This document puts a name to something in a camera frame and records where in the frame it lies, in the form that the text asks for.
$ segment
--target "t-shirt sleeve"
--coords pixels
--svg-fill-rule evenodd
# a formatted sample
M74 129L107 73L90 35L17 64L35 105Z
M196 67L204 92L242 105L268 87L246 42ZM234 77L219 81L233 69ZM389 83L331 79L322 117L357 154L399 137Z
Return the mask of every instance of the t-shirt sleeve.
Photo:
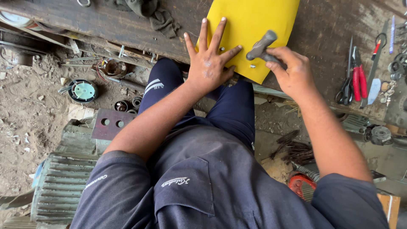
M145 228L154 212L144 161L123 151L100 157L83 190L71 229Z
M376 187L339 174L321 178L311 204L334 228L389 228Z

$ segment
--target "dirt floor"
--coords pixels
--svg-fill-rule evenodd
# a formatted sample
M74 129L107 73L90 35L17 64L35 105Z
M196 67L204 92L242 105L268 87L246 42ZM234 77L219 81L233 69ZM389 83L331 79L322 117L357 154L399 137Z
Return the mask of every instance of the dirt floor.
M36 57L33 67L15 65L0 58L0 73L6 73L5 79L0 78L0 195L15 196L28 191L33 181L29 175L35 173L37 166L59 143L69 104L74 103L68 93L57 92L67 86L61 85L61 77L94 81L99 95L95 101L84 104L86 107L113 109L114 102L131 101L137 94L114 82L104 82L89 67L58 65L61 59L74 57L78 56L59 48L54 55ZM96 63L94 60L72 64ZM147 84L149 69L137 66L130 70L135 74L126 79ZM208 112L214 103L202 99L196 108ZM302 118L297 117L297 112L286 114L291 110L289 106L278 107L265 102L255 105L255 110L256 132L261 131L256 145L262 145L261 153L256 156L258 161L272 153L269 145L292 130L302 129L298 138L308 141ZM27 215L30 210L28 205L0 211L0 225L12 216Z

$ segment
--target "red-handled pliers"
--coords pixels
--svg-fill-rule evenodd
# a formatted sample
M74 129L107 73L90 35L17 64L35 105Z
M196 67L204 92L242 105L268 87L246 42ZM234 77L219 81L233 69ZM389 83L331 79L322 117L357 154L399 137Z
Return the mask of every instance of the red-handled pliers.
M363 71L363 64L360 60L360 54L357 47L353 47L352 52L352 64L353 64L353 91L355 100L360 101L360 93L362 92L362 98L368 97L368 90L366 86L365 71Z

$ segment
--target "hammer head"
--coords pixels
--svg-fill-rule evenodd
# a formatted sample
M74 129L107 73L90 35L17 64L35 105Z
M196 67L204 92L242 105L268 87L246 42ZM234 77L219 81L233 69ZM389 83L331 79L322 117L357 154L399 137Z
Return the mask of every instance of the hammer head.
M266 48L270 46L273 42L277 40L277 34L268 30L261 40L256 42L250 52L247 53L246 59L254 60L255 58L261 57L265 52Z

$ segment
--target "navy blue pants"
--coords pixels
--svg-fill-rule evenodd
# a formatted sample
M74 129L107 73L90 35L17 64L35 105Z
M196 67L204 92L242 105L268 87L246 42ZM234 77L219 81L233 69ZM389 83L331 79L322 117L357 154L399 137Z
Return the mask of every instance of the navy blue pants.
M182 83L184 79L178 66L170 59L160 59L151 70L138 113L141 114ZM235 136L253 152L255 128L252 84L239 80L232 87L218 87L206 97L216 101L206 118L195 116L194 110L191 109L173 130L190 125L214 126Z

